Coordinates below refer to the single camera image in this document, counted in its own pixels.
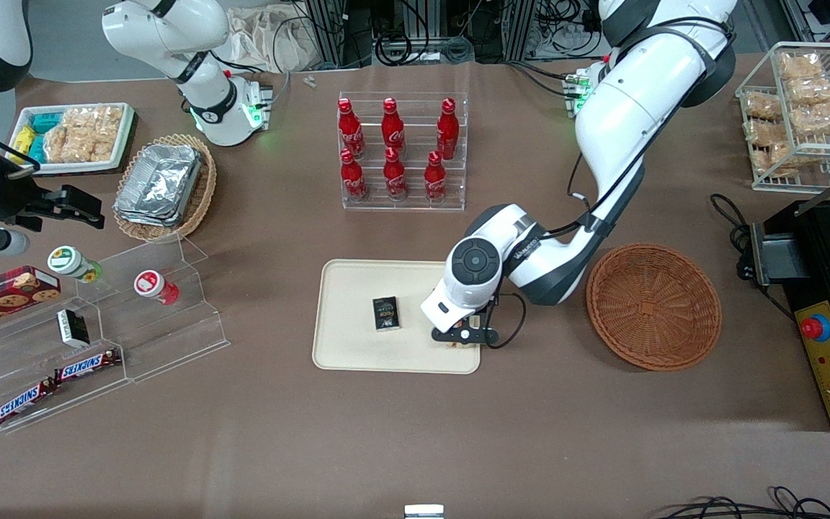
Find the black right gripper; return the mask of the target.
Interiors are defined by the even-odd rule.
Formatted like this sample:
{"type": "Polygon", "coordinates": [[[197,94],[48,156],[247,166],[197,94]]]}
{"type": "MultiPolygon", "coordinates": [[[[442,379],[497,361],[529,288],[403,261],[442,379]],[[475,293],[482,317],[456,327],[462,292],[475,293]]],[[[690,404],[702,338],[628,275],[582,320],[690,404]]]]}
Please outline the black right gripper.
{"type": "Polygon", "coordinates": [[[102,230],[102,201],[74,186],[61,187],[61,207],[47,198],[52,194],[37,186],[33,168],[20,167],[0,156],[0,223],[39,232],[42,219],[69,220],[102,230]]]}

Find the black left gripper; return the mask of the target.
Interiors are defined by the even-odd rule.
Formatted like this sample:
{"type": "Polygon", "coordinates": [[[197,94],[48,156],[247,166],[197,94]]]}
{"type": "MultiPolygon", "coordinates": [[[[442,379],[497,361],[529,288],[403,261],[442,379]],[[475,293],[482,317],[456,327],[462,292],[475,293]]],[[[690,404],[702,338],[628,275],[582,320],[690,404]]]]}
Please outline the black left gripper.
{"type": "Polygon", "coordinates": [[[501,338],[491,327],[494,306],[487,306],[468,318],[455,322],[448,331],[432,329],[431,336],[436,342],[450,342],[453,345],[501,346],[501,338]]]}

